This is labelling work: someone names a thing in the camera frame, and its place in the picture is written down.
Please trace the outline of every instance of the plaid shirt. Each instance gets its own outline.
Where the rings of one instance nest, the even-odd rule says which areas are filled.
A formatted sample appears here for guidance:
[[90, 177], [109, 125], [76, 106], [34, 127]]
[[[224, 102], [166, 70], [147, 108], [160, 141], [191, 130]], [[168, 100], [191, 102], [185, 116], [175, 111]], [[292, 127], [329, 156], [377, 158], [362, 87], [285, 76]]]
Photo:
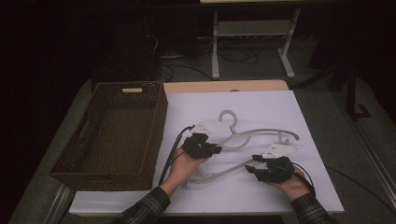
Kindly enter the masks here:
[[[160, 218], [163, 211], [170, 204], [168, 195], [161, 188], [154, 188], [149, 194], [128, 208], [109, 224], [153, 224]], [[301, 224], [336, 224], [320, 205], [313, 194], [304, 196], [291, 202]]]

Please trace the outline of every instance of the gray floor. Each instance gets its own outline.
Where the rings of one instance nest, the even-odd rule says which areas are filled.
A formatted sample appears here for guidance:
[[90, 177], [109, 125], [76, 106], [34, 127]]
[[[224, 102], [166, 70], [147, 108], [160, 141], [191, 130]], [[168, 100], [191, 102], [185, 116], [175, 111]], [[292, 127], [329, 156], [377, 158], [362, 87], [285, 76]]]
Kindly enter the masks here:
[[[295, 79], [286, 77], [277, 56], [276, 49], [281, 47], [283, 39], [229, 38], [220, 43], [219, 51], [225, 58], [219, 57], [219, 81], [284, 79], [289, 86], [293, 86], [318, 72], [307, 68], [316, 45], [313, 38], [307, 41], [292, 41], [288, 56], [296, 74]], [[173, 70], [173, 81], [209, 80], [207, 75], [211, 74], [210, 39], [203, 40], [202, 46], [206, 53], [199, 57], [163, 60], [164, 64], [186, 65], [201, 71], [170, 66]], [[166, 57], [173, 55], [179, 55], [179, 52], [174, 51], [172, 54], [171, 51]], [[230, 59], [242, 63], [230, 62]], [[168, 66], [163, 66], [162, 80], [166, 81], [169, 78], [166, 74], [170, 72]], [[357, 83], [356, 103], [364, 105], [372, 117], [353, 122], [345, 110], [346, 90], [338, 93], [327, 90], [331, 77], [325, 77], [308, 88], [294, 92], [346, 210], [333, 216], [340, 223], [396, 223], [394, 201], [389, 198], [391, 192], [387, 193], [384, 189], [381, 178], [377, 177], [378, 169], [375, 169], [378, 167], [378, 161], [382, 162], [388, 172], [386, 175], [391, 178], [390, 188], [394, 190], [394, 183], [391, 181], [396, 179], [396, 126], [376, 101], [370, 87], [360, 79]], [[373, 153], [367, 148], [373, 150], [378, 160], [372, 162]], [[294, 215], [283, 218], [286, 224], [298, 223]]]

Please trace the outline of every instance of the white table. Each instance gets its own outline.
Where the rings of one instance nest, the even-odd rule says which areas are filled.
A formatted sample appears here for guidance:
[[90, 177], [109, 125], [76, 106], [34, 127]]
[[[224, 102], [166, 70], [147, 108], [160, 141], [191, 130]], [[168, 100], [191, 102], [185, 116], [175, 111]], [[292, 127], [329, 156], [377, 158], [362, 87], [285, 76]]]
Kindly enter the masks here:
[[[229, 84], [232, 89], [244, 89], [234, 85], [238, 82], [217, 83], [215, 86]], [[258, 82], [240, 83], [254, 86]], [[195, 87], [205, 89], [199, 83]], [[238, 132], [254, 128], [273, 128], [297, 133], [300, 136], [299, 141], [291, 135], [284, 135], [289, 138], [290, 145], [300, 148], [299, 152], [289, 155], [291, 161], [302, 165], [311, 175], [318, 200], [328, 212], [344, 211], [292, 91], [170, 93], [177, 92], [172, 91], [172, 85], [165, 86], [165, 89], [169, 106], [153, 186], [157, 185], [169, 151], [183, 128], [203, 121], [214, 131], [209, 135], [208, 142], [218, 143], [230, 136], [229, 126], [232, 123], [231, 116], [225, 116], [219, 122], [219, 113], [224, 109], [231, 109], [239, 119], [236, 126]], [[190, 134], [184, 133], [182, 141], [187, 136]], [[255, 135], [247, 147], [234, 152], [222, 151], [204, 163], [202, 168], [207, 172], [230, 168], [250, 159], [253, 154], [262, 154], [270, 143], [276, 142], [276, 134]], [[192, 176], [194, 178], [201, 176], [196, 173]], [[79, 191], [69, 212], [82, 216], [116, 215], [147, 193], [148, 191]], [[280, 191], [258, 182], [254, 175], [241, 168], [208, 184], [189, 181], [186, 188], [180, 187], [175, 192], [164, 215], [273, 215], [289, 212], [292, 212], [290, 202]]]

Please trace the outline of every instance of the brown basket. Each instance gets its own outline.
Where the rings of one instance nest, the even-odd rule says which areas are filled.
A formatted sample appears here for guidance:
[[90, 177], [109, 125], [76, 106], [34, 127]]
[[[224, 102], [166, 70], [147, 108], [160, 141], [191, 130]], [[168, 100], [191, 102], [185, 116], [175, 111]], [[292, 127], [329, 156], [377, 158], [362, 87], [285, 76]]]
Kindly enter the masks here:
[[160, 82], [98, 84], [49, 174], [74, 190], [151, 189], [167, 106]]

